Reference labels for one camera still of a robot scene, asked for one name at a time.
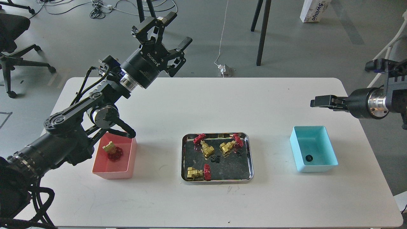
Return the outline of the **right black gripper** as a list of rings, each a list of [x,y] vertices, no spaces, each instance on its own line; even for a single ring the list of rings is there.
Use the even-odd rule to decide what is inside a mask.
[[[335,95],[316,96],[310,101],[310,107],[350,112],[350,114],[357,119],[380,119],[380,117],[374,116],[368,107],[370,95],[378,89],[378,87],[357,89],[348,97],[337,97]]]

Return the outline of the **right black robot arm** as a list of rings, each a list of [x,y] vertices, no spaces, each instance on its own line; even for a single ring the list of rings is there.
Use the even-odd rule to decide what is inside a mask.
[[[399,113],[403,121],[402,128],[407,129],[406,59],[403,61],[374,59],[365,64],[365,71],[387,73],[387,82],[381,87],[357,89],[348,97],[316,96],[310,101],[310,107],[344,111],[357,119],[383,119],[389,113]]]

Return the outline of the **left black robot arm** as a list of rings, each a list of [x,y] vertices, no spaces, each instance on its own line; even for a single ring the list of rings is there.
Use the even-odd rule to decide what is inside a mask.
[[[167,50],[162,44],[164,29],[177,17],[169,12],[165,17],[140,15],[141,23],[132,27],[139,48],[119,64],[108,56],[99,72],[102,78],[96,89],[84,99],[81,89],[73,103],[45,120],[45,134],[22,150],[1,158],[1,227],[54,229],[47,215],[55,193],[41,187],[46,172],[65,162],[77,165],[92,157],[94,145],[105,134],[132,139],[136,132],[119,117],[115,103],[129,98],[135,87],[147,88],[165,71],[173,77],[186,62],[185,48],[192,42],[186,37],[177,48]]]

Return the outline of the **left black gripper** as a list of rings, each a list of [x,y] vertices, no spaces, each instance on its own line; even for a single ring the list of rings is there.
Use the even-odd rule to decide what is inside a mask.
[[[165,27],[176,17],[176,12],[170,12],[165,17],[147,17],[138,26],[132,26],[131,34],[137,38],[140,45],[121,64],[121,69],[144,89],[151,85],[161,71],[174,77],[186,62],[184,50],[191,44],[191,37],[185,37],[178,47],[172,50],[166,49],[162,43]],[[158,57],[151,47],[144,45],[153,45],[154,50],[160,50]]]

